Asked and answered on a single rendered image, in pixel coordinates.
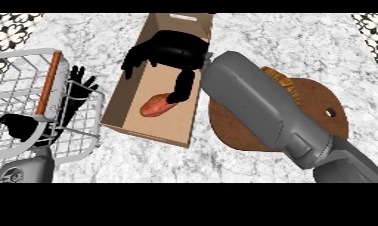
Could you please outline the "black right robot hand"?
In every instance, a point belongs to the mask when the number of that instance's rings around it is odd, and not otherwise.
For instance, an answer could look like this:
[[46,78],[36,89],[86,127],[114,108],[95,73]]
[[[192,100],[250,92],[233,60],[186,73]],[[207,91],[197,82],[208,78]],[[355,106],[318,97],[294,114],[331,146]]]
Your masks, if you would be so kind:
[[139,67],[143,61],[149,61],[152,66],[163,64],[180,69],[174,91],[166,99],[168,104],[180,103],[189,99],[195,70],[204,66],[207,52],[208,43],[198,36],[161,30],[148,41],[129,50],[121,66],[126,78],[132,78],[133,68]]

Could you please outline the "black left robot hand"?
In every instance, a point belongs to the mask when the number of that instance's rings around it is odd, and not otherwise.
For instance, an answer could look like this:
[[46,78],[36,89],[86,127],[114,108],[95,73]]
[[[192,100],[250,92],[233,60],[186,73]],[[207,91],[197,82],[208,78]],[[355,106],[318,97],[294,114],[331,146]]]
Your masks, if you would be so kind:
[[[68,94],[61,100],[56,122],[46,125],[39,141],[34,143],[34,147],[43,147],[56,142],[90,94],[99,88],[99,85],[95,83],[95,76],[87,80],[83,80],[84,72],[84,66],[73,66],[67,83]],[[6,112],[0,115],[0,136],[6,130],[8,135],[24,143],[31,137],[37,125],[39,122],[30,115]]]

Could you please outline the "orange sweet potato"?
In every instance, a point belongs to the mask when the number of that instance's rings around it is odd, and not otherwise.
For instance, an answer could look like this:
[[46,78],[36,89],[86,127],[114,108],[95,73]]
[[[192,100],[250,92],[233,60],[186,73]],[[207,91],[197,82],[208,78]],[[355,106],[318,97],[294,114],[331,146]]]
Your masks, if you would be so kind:
[[176,103],[167,102],[167,97],[168,93],[158,94],[151,97],[148,102],[140,107],[140,115],[143,117],[157,117],[176,106]]

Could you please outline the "brown cardboard box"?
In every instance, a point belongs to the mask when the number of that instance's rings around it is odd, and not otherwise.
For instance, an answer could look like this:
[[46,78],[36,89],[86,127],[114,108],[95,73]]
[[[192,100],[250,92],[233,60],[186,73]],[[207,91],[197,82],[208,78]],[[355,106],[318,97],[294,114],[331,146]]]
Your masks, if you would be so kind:
[[[211,28],[213,15],[208,13],[151,13],[136,44],[148,41],[160,30],[186,32],[208,42]],[[189,99],[157,117],[140,114],[151,97],[173,92],[179,73],[179,69],[161,64],[152,67],[145,61],[133,69],[130,79],[121,74],[101,123],[124,134],[188,148],[199,94],[199,69],[195,70]]]

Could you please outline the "round brown cutting board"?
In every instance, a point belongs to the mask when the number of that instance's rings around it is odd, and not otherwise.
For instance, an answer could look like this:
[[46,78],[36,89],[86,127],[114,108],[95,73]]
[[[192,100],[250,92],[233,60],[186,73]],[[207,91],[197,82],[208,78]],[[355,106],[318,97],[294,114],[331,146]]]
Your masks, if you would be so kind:
[[[349,121],[340,100],[332,91],[316,81],[293,78],[300,95],[301,109],[328,130],[343,139],[349,138]],[[241,151],[278,152],[269,148],[248,131],[228,109],[210,99],[210,123],[220,141]]]

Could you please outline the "golden brown ridged food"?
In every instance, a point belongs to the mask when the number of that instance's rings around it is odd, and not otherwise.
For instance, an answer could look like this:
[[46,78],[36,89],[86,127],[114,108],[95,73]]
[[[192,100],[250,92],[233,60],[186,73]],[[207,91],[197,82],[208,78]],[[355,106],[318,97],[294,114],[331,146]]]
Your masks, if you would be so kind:
[[278,84],[285,88],[287,92],[290,93],[290,95],[294,99],[295,105],[300,106],[301,105],[300,95],[298,95],[293,80],[279,71],[276,71],[270,67],[263,67],[262,71],[278,82]]

